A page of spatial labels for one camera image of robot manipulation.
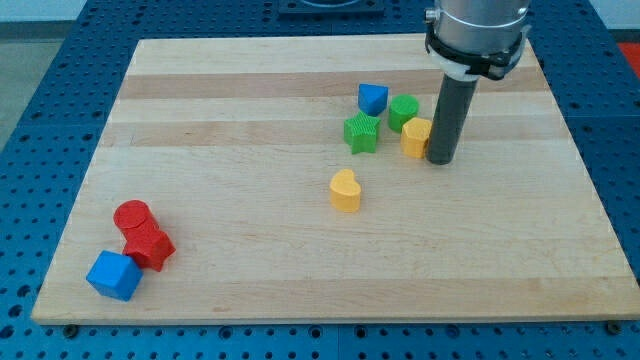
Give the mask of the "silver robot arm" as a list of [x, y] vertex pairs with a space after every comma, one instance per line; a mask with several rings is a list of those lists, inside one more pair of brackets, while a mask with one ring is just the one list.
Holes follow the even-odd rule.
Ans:
[[518, 64], [529, 0], [435, 0], [424, 10], [425, 49], [451, 79], [498, 81]]

